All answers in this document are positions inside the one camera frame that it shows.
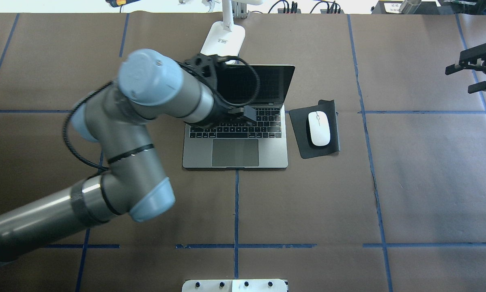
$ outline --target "table surface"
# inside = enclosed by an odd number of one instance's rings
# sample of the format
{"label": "table surface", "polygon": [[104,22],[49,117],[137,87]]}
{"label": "table surface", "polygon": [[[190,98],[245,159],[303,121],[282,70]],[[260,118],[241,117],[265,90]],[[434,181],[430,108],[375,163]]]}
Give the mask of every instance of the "table surface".
{"label": "table surface", "polygon": [[[218,13],[0,14],[0,214],[93,174],[67,111],[133,50],[199,52]],[[194,24],[184,29],[183,24]],[[287,110],[334,99],[341,152],[285,170],[189,171],[184,124],[149,124],[176,205],[0,268],[0,291],[180,291],[187,279],[288,279],[291,291],[486,291],[486,79],[445,76],[486,16],[252,14],[250,63],[297,68]],[[100,147],[76,133],[80,153]]]}

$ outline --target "white monitor stand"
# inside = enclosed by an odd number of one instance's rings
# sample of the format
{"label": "white monitor stand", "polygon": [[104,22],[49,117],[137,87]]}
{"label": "white monitor stand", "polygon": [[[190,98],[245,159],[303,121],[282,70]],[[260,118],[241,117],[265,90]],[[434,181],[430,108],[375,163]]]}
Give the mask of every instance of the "white monitor stand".
{"label": "white monitor stand", "polygon": [[212,24],[201,53],[208,56],[237,56],[245,39],[245,29],[243,26],[234,24],[232,2],[230,0],[222,0],[222,5],[223,21],[217,21]]}

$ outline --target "white label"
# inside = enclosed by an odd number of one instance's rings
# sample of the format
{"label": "white label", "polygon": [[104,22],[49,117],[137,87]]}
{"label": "white label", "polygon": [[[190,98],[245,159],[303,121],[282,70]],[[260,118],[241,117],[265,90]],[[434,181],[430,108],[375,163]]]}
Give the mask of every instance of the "white label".
{"label": "white label", "polygon": [[384,7],[387,13],[401,13],[400,3],[384,3]]}

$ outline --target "laptop trackpad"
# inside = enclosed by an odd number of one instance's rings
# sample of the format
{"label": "laptop trackpad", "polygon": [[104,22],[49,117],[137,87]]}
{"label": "laptop trackpad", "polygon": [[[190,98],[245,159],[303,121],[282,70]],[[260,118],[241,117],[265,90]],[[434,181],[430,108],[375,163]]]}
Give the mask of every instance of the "laptop trackpad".
{"label": "laptop trackpad", "polygon": [[212,166],[259,166],[258,140],[212,140]]}

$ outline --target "laptop screen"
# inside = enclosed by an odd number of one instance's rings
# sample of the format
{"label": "laptop screen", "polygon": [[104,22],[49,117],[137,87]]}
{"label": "laptop screen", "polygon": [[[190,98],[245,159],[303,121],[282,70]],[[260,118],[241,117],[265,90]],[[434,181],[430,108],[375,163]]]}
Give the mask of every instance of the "laptop screen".
{"label": "laptop screen", "polygon": [[[260,78],[261,89],[254,103],[283,103],[290,87],[293,65],[252,65]],[[217,90],[232,103],[243,103],[252,97],[256,78],[245,65],[228,65],[217,74]]]}

